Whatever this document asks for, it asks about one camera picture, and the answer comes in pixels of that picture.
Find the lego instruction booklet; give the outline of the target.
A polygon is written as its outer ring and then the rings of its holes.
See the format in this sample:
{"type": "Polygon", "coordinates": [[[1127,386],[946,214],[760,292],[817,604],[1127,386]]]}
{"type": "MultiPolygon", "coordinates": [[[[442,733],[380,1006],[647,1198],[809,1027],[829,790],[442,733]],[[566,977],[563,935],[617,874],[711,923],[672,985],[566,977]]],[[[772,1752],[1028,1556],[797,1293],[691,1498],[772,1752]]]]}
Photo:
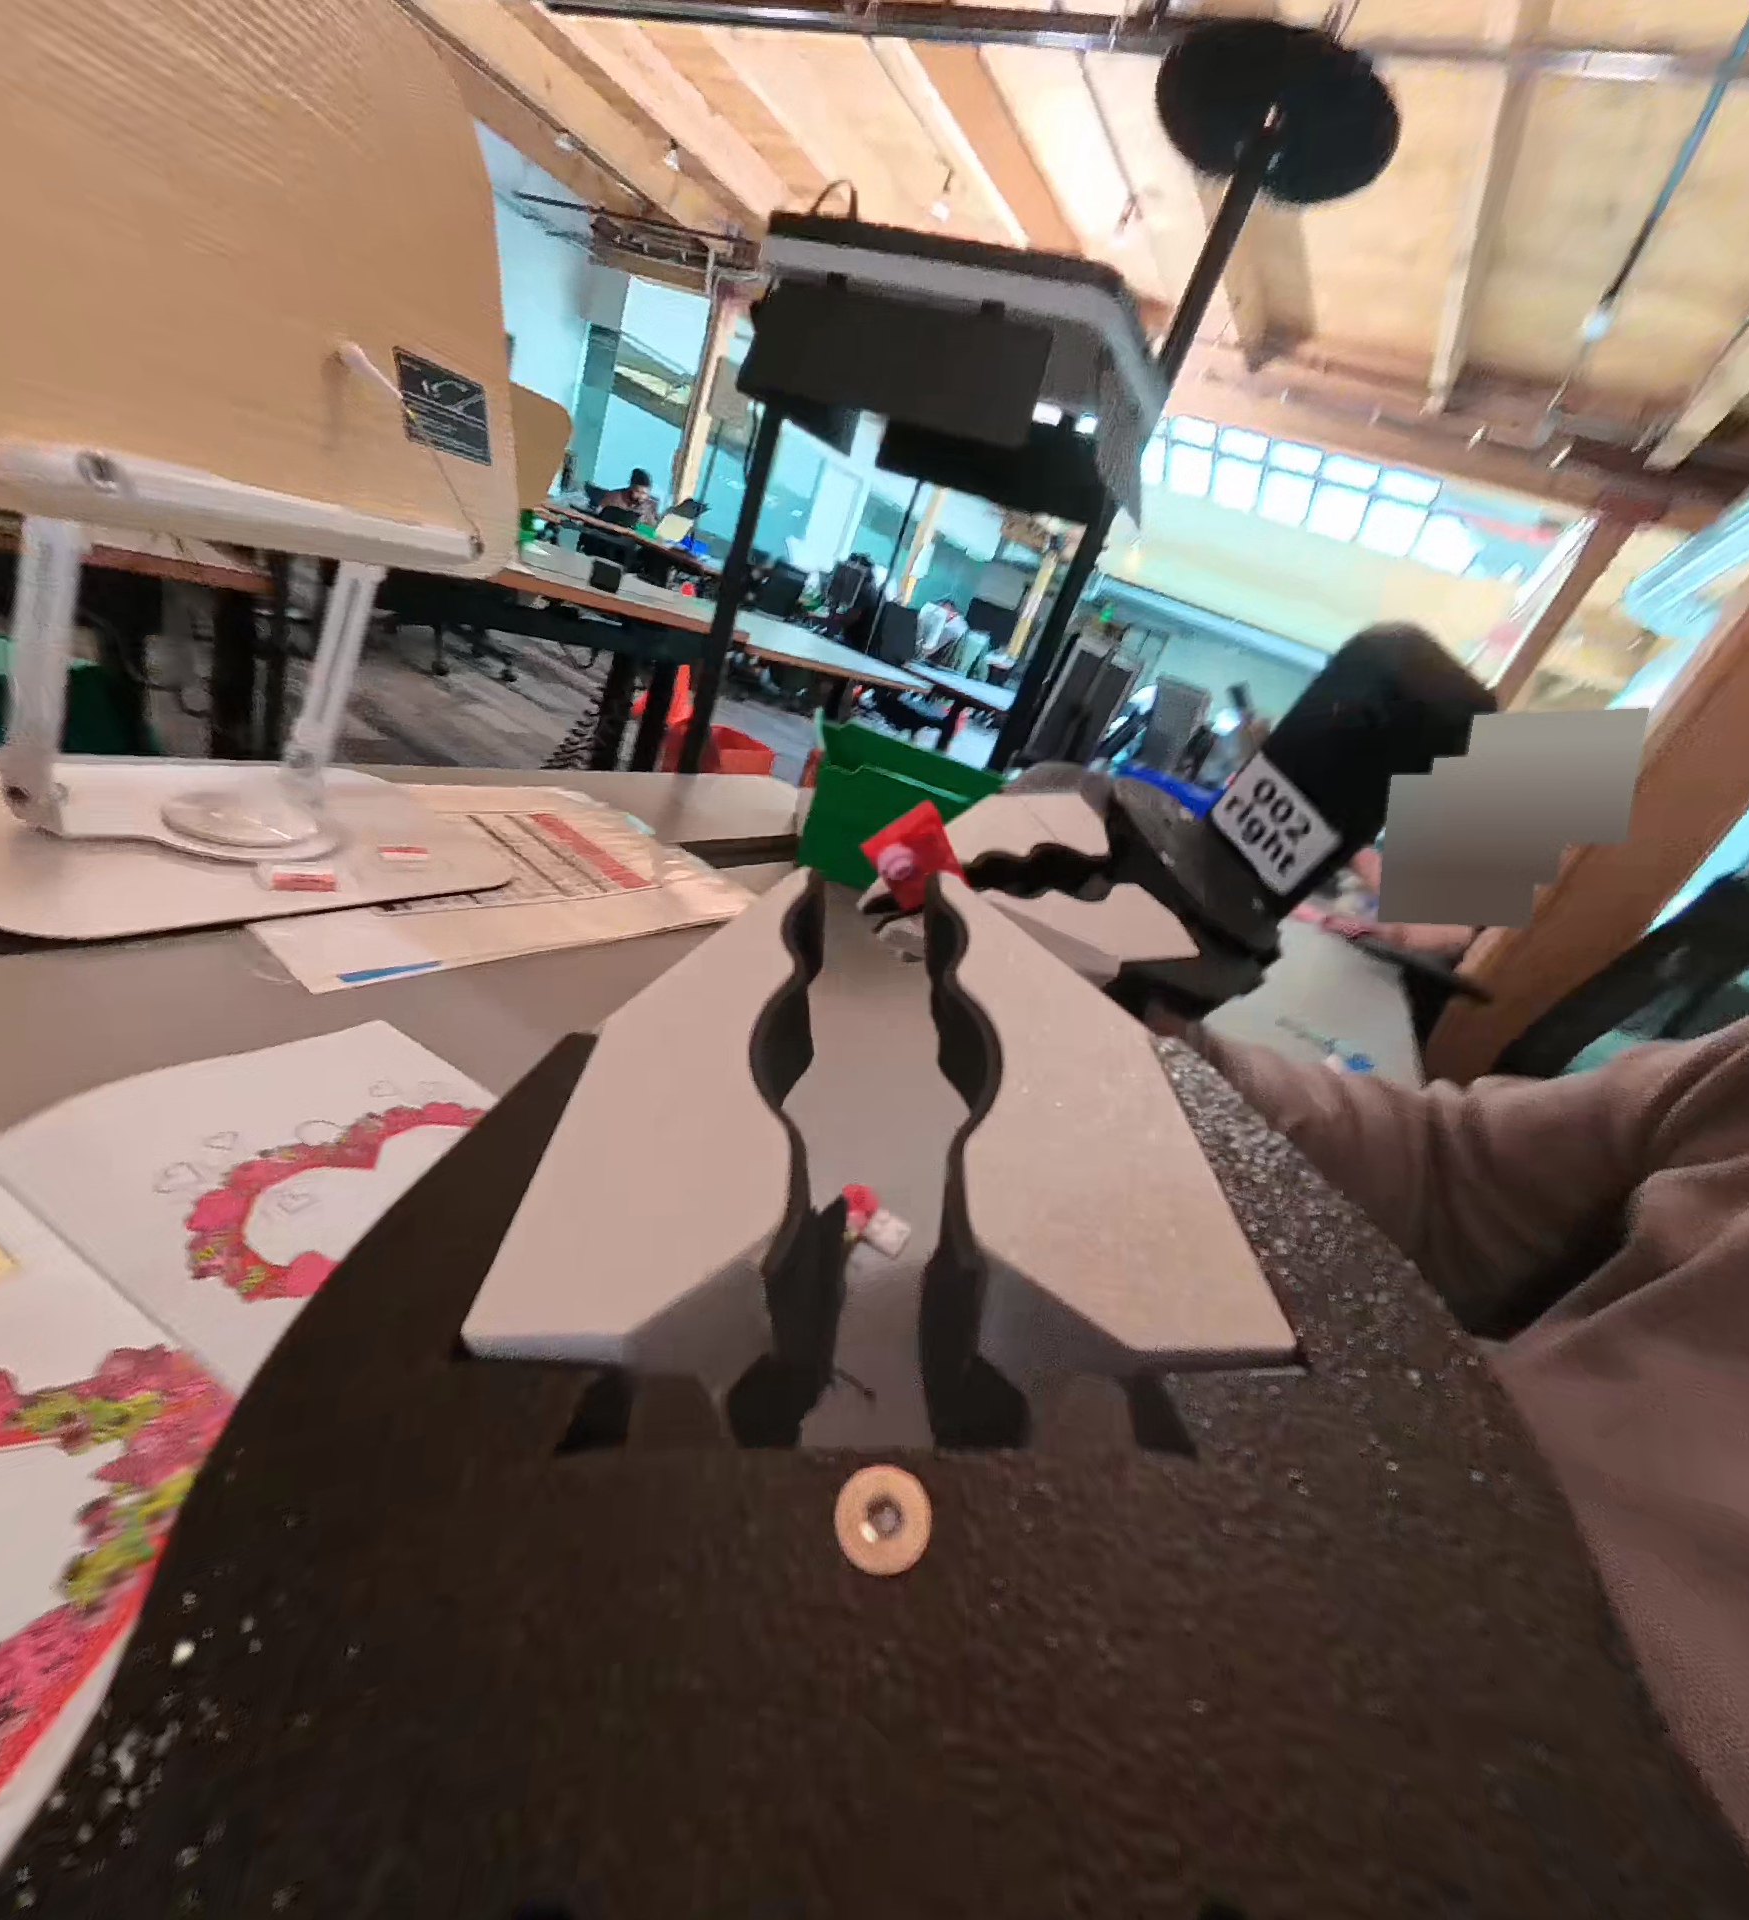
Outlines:
{"type": "Polygon", "coordinates": [[[236,1397],[491,1104],[374,1021],[0,1133],[0,1853],[101,1704],[236,1397]]]}

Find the long office table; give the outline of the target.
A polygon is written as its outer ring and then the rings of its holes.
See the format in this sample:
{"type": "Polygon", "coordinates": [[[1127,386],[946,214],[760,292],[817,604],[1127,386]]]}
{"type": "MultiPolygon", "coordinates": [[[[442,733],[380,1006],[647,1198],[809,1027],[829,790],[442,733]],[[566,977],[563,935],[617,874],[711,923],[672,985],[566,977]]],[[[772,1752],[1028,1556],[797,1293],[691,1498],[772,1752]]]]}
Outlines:
{"type": "Polygon", "coordinates": [[[547,573],[526,564],[504,567],[484,579],[453,579],[478,602],[469,621],[518,644],[541,644],[572,656],[595,656],[608,702],[631,706],[659,676],[659,711],[687,687],[687,702],[711,683],[724,697],[734,667],[717,647],[717,604],[672,593],[639,579],[599,588],[582,564],[580,573],[547,573]]]}

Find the wooden edge desk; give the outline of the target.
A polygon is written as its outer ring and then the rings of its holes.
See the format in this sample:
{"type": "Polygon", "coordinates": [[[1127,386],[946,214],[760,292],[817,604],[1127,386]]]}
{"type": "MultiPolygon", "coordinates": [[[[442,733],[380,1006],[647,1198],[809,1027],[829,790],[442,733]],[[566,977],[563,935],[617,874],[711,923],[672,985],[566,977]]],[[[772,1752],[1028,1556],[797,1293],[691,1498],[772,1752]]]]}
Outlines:
{"type": "MultiPolygon", "coordinates": [[[[20,557],[20,517],[0,510],[0,557],[20,557]]],[[[143,531],[90,531],[85,564],[99,569],[134,573],[143,579],[172,579],[206,590],[236,590],[248,598],[274,593],[270,567],[253,557],[219,548],[214,540],[193,540],[175,534],[143,531]]]]}

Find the black overhead stand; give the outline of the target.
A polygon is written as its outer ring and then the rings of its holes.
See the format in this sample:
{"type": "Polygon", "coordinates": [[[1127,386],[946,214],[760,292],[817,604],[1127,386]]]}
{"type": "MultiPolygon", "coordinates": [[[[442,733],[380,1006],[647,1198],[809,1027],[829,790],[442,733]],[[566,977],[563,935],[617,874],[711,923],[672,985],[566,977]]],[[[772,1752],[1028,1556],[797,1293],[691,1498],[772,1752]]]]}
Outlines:
{"type": "Polygon", "coordinates": [[[887,422],[885,467],[1080,529],[1054,608],[1023,664],[992,767],[1028,746],[1113,517],[1142,510],[1142,454],[1260,204],[1316,206],[1367,189],[1399,145],[1379,66],[1328,27],[1207,14],[1156,69],[1156,116],[1200,183],[1223,187],[1158,346],[1127,282],[1058,252],[933,239],[860,216],[772,216],[766,292],[737,373],[760,427],[679,771],[700,771],[737,644],[745,567],[781,427],[887,422]]]}

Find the clear plastic bag with papers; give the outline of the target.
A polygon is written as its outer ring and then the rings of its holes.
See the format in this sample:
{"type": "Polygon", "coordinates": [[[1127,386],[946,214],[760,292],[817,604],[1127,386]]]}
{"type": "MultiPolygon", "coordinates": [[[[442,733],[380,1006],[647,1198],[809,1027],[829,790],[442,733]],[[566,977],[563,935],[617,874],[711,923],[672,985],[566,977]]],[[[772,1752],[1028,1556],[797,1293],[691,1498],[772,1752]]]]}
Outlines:
{"type": "Polygon", "coordinates": [[[385,900],[248,924],[316,995],[724,924],[754,895],[663,843],[639,814],[572,786],[411,786],[417,801],[504,853],[478,895],[385,900]]]}

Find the red floor bin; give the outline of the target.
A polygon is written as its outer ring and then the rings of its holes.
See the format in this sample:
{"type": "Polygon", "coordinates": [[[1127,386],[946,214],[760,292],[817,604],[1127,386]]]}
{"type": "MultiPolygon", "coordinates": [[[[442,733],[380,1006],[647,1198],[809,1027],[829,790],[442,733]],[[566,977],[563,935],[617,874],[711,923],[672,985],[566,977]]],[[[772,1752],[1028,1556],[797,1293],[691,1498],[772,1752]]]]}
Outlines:
{"type": "MultiPolygon", "coordinates": [[[[691,683],[691,671],[680,667],[679,671],[679,683],[672,693],[672,710],[668,710],[668,728],[663,728],[663,737],[659,737],[659,751],[658,751],[658,771],[680,771],[680,745],[687,737],[687,728],[691,728],[691,710],[696,710],[696,683],[691,683]]],[[[711,723],[709,728],[709,739],[707,739],[707,751],[701,751],[701,760],[700,760],[700,771],[701,774],[745,774],[745,780],[768,780],[772,774],[772,746],[741,733],[741,730],[729,730],[724,723],[711,723]]]]}

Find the wood-grain head white desk lamp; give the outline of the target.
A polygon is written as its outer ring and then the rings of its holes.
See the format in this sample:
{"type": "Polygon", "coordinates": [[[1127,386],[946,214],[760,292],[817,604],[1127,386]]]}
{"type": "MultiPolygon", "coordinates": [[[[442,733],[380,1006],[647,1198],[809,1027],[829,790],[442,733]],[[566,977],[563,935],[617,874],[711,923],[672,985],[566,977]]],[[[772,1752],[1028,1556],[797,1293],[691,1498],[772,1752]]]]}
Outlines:
{"type": "Polygon", "coordinates": [[[0,3],[0,928],[53,944],[504,886],[334,774],[388,573],[518,558],[491,187],[423,3],[0,3]],[[90,531],[334,564],[277,766],[62,766],[90,531]],[[377,843],[432,849],[392,868],[377,843]],[[319,859],[340,895],[270,895],[319,859]]]}

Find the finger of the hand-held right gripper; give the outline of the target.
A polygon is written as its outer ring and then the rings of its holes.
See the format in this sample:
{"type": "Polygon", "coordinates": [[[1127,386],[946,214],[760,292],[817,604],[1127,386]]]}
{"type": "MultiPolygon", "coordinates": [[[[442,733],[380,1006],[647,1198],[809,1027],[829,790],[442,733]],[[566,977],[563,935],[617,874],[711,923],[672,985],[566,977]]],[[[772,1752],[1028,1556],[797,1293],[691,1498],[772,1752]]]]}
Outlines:
{"type": "Polygon", "coordinates": [[[950,825],[971,895],[1103,900],[1113,891],[1106,797],[1007,786],[950,825]]]}
{"type": "Polygon", "coordinates": [[[1017,896],[1017,924],[1106,995],[1168,995],[1200,969],[1192,928],[1146,886],[1110,886],[1096,900],[1063,891],[1017,896]]]}

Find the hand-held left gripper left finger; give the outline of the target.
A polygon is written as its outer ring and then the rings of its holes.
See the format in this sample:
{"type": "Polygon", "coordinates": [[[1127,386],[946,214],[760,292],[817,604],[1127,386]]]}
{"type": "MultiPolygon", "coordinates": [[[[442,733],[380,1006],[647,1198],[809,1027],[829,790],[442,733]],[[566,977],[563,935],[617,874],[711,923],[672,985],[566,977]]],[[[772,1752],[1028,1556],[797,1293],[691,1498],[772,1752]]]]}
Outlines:
{"type": "Polygon", "coordinates": [[[793,874],[596,1027],[462,1325],[470,1357],[814,1411],[845,1250],[790,1092],[814,1066],[824,928],[819,878],[793,874]]]}

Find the green plastic bin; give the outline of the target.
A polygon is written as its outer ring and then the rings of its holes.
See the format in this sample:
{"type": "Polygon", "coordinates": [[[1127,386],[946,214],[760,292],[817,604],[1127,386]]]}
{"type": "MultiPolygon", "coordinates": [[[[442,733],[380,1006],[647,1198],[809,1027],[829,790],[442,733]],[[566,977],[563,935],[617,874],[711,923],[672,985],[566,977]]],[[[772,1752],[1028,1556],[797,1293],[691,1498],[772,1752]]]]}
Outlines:
{"type": "Polygon", "coordinates": [[[862,853],[866,838],[919,803],[933,803],[944,822],[958,822],[1007,784],[997,771],[866,730],[862,723],[831,723],[819,716],[814,737],[807,766],[809,806],[797,863],[854,895],[875,884],[875,867],[862,853]]]}

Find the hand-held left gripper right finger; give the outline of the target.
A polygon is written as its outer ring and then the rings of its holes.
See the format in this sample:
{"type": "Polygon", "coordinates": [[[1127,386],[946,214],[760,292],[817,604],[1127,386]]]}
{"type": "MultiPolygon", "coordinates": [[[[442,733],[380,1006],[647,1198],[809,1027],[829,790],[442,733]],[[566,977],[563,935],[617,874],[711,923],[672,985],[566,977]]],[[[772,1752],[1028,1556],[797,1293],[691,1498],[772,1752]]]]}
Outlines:
{"type": "Polygon", "coordinates": [[[936,1069],[964,1101],[923,1279],[940,1449],[1194,1449],[1168,1383],[1293,1369],[1299,1336],[1153,1036],[958,878],[926,895],[936,1069]]]}

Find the grey office table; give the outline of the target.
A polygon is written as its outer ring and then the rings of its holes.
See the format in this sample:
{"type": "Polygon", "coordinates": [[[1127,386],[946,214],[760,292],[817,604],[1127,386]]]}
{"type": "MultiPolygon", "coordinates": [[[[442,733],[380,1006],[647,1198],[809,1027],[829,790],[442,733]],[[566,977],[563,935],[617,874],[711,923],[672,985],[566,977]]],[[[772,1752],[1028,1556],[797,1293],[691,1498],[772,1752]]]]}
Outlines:
{"type": "Polygon", "coordinates": [[[814,628],[768,618],[760,612],[745,612],[737,618],[734,647],[757,664],[793,667],[801,674],[819,676],[819,711],[836,723],[854,706],[860,693],[866,687],[879,687],[890,694],[929,693],[929,683],[907,667],[890,667],[814,628]]]}

